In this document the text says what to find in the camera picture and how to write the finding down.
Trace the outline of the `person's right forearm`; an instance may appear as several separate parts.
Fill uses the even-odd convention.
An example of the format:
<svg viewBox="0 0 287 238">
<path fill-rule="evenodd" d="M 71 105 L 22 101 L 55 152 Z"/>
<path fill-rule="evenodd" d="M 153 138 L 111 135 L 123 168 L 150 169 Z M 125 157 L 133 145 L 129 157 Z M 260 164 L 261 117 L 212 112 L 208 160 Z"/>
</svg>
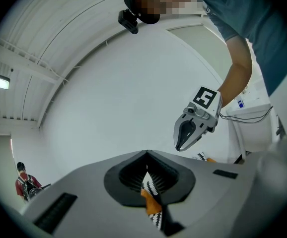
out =
<svg viewBox="0 0 287 238">
<path fill-rule="evenodd" d="M 247 86 L 252 75 L 252 59 L 246 40 L 234 36 L 226 41 L 232 65 L 218 91 L 224 108 L 235 99 Z"/>
</svg>

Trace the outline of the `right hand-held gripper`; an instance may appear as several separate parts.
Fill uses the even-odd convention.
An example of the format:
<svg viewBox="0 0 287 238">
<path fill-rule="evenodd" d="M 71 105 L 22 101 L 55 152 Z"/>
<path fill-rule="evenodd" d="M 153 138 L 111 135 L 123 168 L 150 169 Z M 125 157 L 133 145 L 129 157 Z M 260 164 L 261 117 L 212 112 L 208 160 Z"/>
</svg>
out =
<svg viewBox="0 0 287 238">
<path fill-rule="evenodd" d="M 219 91 L 201 86 L 193 95 L 183 115 L 174 126 L 174 145 L 177 151 L 186 151 L 202 138 L 205 131 L 213 133 L 222 108 Z M 200 124 L 191 123 L 189 116 Z"/>
</svg>

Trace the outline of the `person's teal shirt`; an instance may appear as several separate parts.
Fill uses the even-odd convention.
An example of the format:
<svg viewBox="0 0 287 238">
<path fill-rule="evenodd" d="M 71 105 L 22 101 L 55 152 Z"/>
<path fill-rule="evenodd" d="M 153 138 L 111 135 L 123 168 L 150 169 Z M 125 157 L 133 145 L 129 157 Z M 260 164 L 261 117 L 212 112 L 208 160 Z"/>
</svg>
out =
<svg viewBox="0 0 287 238">
<path fill-rule="evenodd" d="M 224 40 L 240 36 L 252 44 L 268 95 L 287 75 L 287 24 L 268 0 L 203 0 Z"/>
</svg>

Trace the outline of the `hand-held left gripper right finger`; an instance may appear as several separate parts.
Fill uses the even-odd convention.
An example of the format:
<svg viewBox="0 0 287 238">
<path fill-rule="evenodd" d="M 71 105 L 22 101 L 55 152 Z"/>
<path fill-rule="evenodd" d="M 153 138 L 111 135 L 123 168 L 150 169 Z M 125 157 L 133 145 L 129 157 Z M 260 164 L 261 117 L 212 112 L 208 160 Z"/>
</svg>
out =
<svg viewBox="0 0 287 238">
<path fill-rule="evenodd" d="M 147 226 L 146 238 L 250 238 L 248 205 L 258 154 L 243 165 L 199 161 L 148 150 L 163 178 L 171 178 L 160 194 L 162 227 Z"/>
</svg>

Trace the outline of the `black backpack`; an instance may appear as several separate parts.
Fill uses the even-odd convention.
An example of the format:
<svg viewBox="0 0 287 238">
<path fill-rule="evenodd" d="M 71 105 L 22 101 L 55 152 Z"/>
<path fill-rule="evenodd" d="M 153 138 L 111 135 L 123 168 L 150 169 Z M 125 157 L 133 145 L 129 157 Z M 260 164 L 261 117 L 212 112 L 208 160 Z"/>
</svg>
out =
<svg viewBox="0 0 287 238">
<path fill-rule="evenodd" d="M 37 195 L 43 189 L 41 187 L 37 187 L 33 183 L 31 175 L 27 175 L 27 179 L 22 183 L 22 190 L 26 201 L 30 201 L 35 195 Z"/>
</svg>

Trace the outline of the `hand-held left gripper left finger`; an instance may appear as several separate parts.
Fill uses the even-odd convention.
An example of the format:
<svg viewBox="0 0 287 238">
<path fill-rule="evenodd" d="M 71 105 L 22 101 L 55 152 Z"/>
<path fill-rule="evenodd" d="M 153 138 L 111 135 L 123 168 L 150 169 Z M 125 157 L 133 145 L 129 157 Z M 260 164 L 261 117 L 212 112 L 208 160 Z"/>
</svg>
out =
<svg viewBox="0 0 287 238">
<path fill-rule="evenodd" d="M 53 238 L 164 238 L 140 195 L 146 154 L 77 168 L 37 195 L 24 217 Z"/>
</svg>

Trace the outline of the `black white striped blanket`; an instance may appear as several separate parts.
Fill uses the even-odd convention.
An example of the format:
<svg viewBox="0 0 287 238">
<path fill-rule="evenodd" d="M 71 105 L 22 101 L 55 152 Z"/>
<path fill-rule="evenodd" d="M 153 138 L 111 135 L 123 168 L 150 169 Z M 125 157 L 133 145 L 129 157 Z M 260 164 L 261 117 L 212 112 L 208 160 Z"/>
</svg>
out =
<svg viewBox="0 0 287 238">
<path fill-rule="evenodd" d="M 186 227 L 173 219 L 169 205 L 184 202 L 196 184 L 193 172 L 178 163 L 162 161 L 149 154 L 141 185 L 146 214 L 153 225 L 166 236 Z"/>
</svg>

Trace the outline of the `white counter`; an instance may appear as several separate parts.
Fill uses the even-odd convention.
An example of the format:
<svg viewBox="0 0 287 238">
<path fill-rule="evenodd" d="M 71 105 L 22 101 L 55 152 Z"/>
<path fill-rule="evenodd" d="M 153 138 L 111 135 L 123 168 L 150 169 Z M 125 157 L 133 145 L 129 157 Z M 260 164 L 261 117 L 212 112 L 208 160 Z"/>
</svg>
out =
<svg viewBox="0 0 287 238">
<path fill-rule="evenodd" d="M 238 100 L 242 99 L 243 108 Z M 263 79 L 251 82 L 226 110 L 228 121 L 232 121 L 239 140 L 242 159 L 252 152 L 266 150 L 278 141 L 278 116 L 271 104 Z"/>
</svg>

